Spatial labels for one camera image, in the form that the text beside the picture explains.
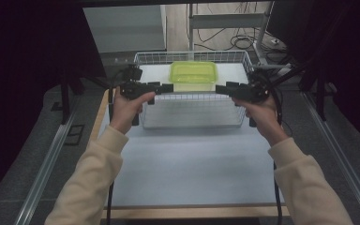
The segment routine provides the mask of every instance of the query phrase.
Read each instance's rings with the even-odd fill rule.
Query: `white wall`
[[[166,49],[164,6],[83,9],[99,53]]]

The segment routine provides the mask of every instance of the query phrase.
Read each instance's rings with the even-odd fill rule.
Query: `green lid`
[[[172,83],[215,83],[218,69],[212,62],[179,61],[171,64]]]

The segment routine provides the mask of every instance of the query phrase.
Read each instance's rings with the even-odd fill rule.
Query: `sleeve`
[[[269,154],[277,164],[275,178],[294,224],[353,224],[317,161],[303,154],[292,138],[274,145]]]
[[[99,224],[108,190],[122,166],[128,138],[107,126],[90,142],[61,190],[45,224]]]

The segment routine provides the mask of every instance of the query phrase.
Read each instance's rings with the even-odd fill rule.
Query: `metal wire basket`
[[[139,52],[135,63],[143,70],[142,82],[169,83],[170,64],[175,61],[209,61],[217,64],[217,84],[248,83],[251,69],[247,52]],[[144,128],[228,128],[240,127],[245,109],[228,96],[212,90],[156,96],[154,105],[143,105]]]

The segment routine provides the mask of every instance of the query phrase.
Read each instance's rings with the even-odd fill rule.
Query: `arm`
[[[121,152],[128,141],[125,134],[142,104],[154,95],[128,101],[116,91],[110,125],[87,146],[45,224],[99,224],[110,184],[122,166]]]
[[[260,105],[233,101],[246,108],[272,146],[268,153],[277,164],[274,175],[294,224],[353,224],[317,161],[306,156],[277,123],[274,100]]]

